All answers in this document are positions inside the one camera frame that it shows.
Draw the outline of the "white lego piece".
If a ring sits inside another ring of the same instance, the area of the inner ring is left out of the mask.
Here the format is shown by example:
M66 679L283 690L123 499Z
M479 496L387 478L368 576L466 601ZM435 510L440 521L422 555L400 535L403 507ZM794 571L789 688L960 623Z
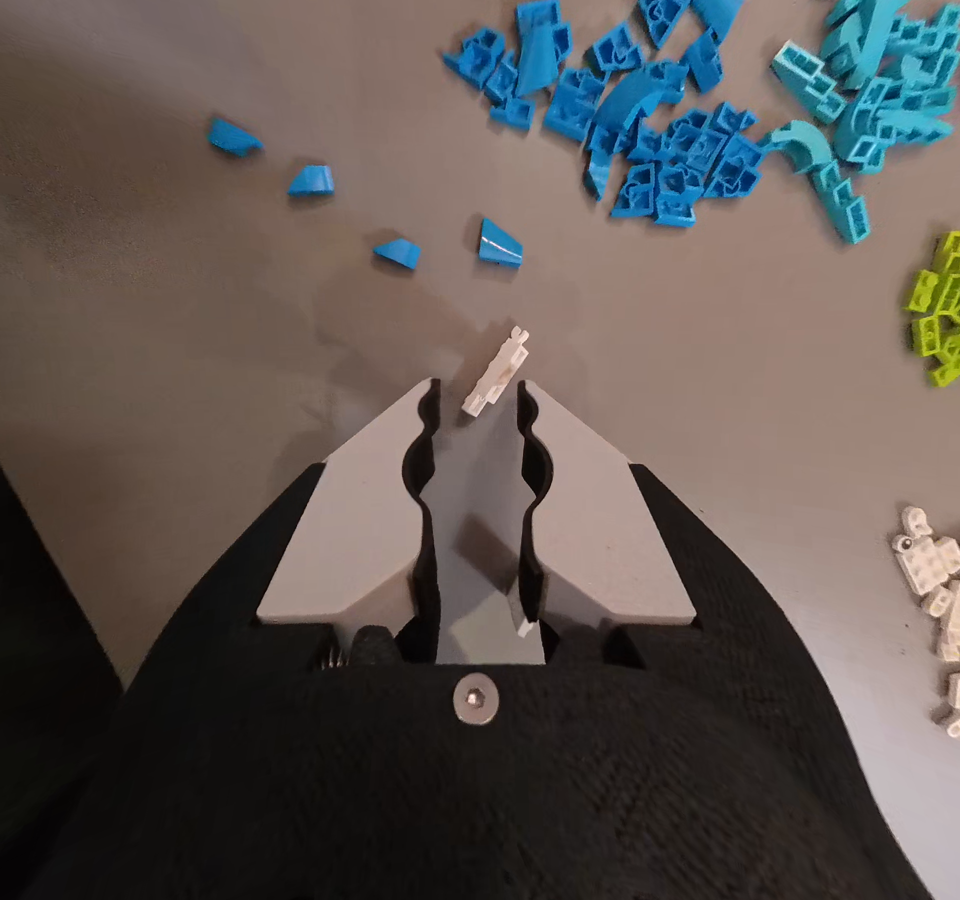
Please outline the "white lego piece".
M529 337L529 331L520 326L511 329L508 338L462 402L462 413L476 418L486 406L498 402L529 355L526 349Z

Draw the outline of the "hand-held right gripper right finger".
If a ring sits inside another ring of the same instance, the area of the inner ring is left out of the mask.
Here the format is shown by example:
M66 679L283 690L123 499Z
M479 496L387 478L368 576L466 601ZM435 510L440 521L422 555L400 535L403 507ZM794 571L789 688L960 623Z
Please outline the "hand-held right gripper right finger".
M694 605L628 458L532 381L517 387L523 515L513 623L686 627Z

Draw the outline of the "pile of turquoise lego bricks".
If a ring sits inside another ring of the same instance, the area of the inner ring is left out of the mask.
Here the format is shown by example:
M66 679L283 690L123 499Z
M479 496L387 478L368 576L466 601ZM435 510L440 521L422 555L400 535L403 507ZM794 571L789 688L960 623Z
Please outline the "pile of turquoise lego bricks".
M871 234L854 175L877 175L896 147L930 147L954 132L947 117L958 98L959 7L930 18L906 13L911 0L834 0L819 50L786 41L770 69L810 119L768 133L806 178L841 241Z

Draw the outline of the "pile of lime lego bricks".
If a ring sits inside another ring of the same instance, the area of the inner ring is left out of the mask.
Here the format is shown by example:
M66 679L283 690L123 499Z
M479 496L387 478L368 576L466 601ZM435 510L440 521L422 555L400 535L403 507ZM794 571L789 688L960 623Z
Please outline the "pile of lime lego bricks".
M909 349L925 364L927 382L942 390L959 380L959 231L945 233L928 267L911 282Z

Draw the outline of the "pile of blue lego bricks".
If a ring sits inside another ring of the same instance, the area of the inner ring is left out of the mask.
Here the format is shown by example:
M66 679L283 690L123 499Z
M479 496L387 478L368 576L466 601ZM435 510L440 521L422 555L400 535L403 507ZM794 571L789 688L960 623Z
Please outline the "pile of blue lego bricks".
M496 126L540 126L574 150L594 202L623 165L613 220L689 229L700 201L747 198L758 185L764 152L747 135L757 116L723 101L660 128L651 121L683 105L688 88L708 99L721 85L722 47L743 1L636 0L577 60L561 1L527 0L514 7L513 33L482 26L440 57Z

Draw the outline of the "pile of white lego bricks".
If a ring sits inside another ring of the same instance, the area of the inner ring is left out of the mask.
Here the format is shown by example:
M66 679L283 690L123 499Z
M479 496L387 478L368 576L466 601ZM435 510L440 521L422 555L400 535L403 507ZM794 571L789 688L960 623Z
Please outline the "pile of white lego bricks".
M959 545L938 533L916 505L899 512L899 529L890 541L894 560L918 608L934 622L933 652L943 666L938 726L959 738Z

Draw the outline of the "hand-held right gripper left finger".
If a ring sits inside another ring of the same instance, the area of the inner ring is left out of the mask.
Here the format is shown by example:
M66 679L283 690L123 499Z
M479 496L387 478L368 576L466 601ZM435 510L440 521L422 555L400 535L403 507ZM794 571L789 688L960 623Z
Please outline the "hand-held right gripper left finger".
M257 608L263 625L327 625L349 651L366 627L436 661L441 598L423 491L435 473L441 383L426 378L321 463Z

